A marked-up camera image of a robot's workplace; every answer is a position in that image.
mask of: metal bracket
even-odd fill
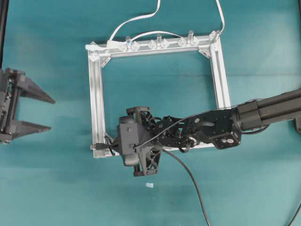
[[[231,106],[222,45],[216,31],[204,36],[194,36],[190,31],[187,37],[170,39],[163,39],[159,34],[156,40],[131,41],[127,38],[126,42],[111,41],[103,45],[92,42],[86,45],[86,50],[88,51],[92,115],[93,144],[91,147],[94,158],[111,156],[109,150],[99,151],[93,147],[96,143],[105,143],[102,68],[113,58],[198,51],[210,60],[217,107]],[[199,144],[194,148],[212,146],[212,144]],[[176,150],[170,147],[165,147],[165,149]]]

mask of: clear plastic peg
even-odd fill
[[[126,37],[126,43],[127,43],[127,49],[131,49],[132,41],[131,41],[131,37],[130,36]]]
[[[162,35],[161,34],[157,34],[157,46],[158,47],[161,46],[161,42],[162,42]]]
[[[192,42],[193,34],[194,34],[193,31],[188,32],[188,41],[187,41],[188,44],[190,44]]]

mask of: small white object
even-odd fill
[[[155,49],[155,48],[157,48],[156,42],[154,42],[154,40],[151,40],[150,43],[149,43],[149,47],[150,47],[150,49]]]
[[[154,188],[154,184],[153,184],[153,183],[146,183],[145,186],[146,186],[146,187],[149,187],[149,188]]]
[[[137,51],[139,48],[140,48],[140,45],[138,44],[138,42],[134,41],[132,44],[132,50]]]
[[[180,40],[178,41],[179,46],[184,47],[186,46],[187,41],[182,37],[180,38]]]
[[[192,45],[197,46],[199,43],[199,39],[196,36],[193,36],[191,43]]]
[[[121,45],[118,47],[122,52],[126,52],[127,51],[127,45]]]
[[[161,47],[162,48],[167,48],[169,46],[169,42],[166,39],[163,39],[161,42]]]

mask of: power cord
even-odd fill
[[[205,217],[205,220],[206,220],[206,223],[207,223],[207,226],[210,226],[210,222],[209,222],[209,218],[207,216],[207,213],[206,213],[206,210],[205,210],[205,206],[204,206],[204,203],[203,203],[203,200],[202,200],[202,196],[201,196],[201,192],[199,190],[199,187],[198,187],[198,184],[194,178],[194,176],[192,175],[191,171],[188,169],[188,167],[184,164],[184,162],[181,161],[181,159],[179,159],[177,156],[175,156],[174,154],[170,153],[169,151],[167,150],[164,150],[162,149],[163,152],[165,152],[166,154],[170,155],[171,157],[173,157],[174,159],[176,159],[185,169],[186,171],[188,172],[190,178],[192,179],[193,181],[193,184],[194,186],[196,187],[196,190],[197,190],[197,193],[198,193],[198,199],[199,199],[199,203],[201,205],[201,208],[202,208],[202,211],[203,211],[203,214],[204,214],[204,217]]]
[[[297,209],[295,215],[293,216],[291,222],[290,222],[287,226],[292,226],[292,225],[293,225],[293,221],[296,219],[298,213],[300,212],[300,209],[301,209],[301,203],[300,203],[300,205],[299,205],[299,207],[298,207],[298,209]]]

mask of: black cable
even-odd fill
[[[109,147],[109,151],[111,152],[111,155],[115,156],[115,153],[113,152],[113,149],[112,149],[112,142],[111,142],[110,138],[108,138],[107,136],[105,136],[104,138],[108,143],[108,147]]]
[[[260,129],[258,129],[258,130],[256,130],[256,131],[242,132],[241,134],[243,134],[243,135],[253,135],[253,134],[258,134],[258,133],[261,133],[261,132],[265,131],[268,127],[269,127],[269,125],[268,125],[268,126],[265,126],[265,127],[263,127],[263,128],[260,128]]]
[[[188,167],[181,161],[181,159],[179,159],[177,156],[175,156],[174,154],[170,153],[169,151],[167,150],[164,150],[162,149],[163,152],[165,152],[166,154],[170,155],[171,157],[173,157],[174,159],[176,159],[185,169],[186,171],[188,172],[189,176],[191,177],[193,183],[194,183],[194,186],[196,187],[196,190],[197,190],[197,193],[198,193],[198,199],[199,199],[199,202],[200,202],[200,205],[201,205],[201,208],[202,208],[202,211],[203,211],[203,214],[204,214],[204,217],[205,217],[205,220],[206,220],[206,223],[208,226],[210,226],[210,222],[209,222],[209,219],[208,219],[208,216],[207,216],[207,213],[206,213],[206,210],[205,210],[205,206],[204,206],[204,203],[203,203],[203,200],[202,200],[202,196],[201,196],[201,192],[199,190],[199,187],[198,187],[198,184],[194,178],[194,176],[192,175],[191,171],[188,169]]]
[[[299,207],[298,207],[298,209],[297,209],[295,215],[293,216],[293,219],[291,220],[291,222],[290,222],[287,226],[293,225],[293,221],[296,219],[298,213],[300,212],[300,209],[301,209],[301,204],[299,205]]]
[[[0,68],[2,68],[6,20],[9,0],[0,0]]]

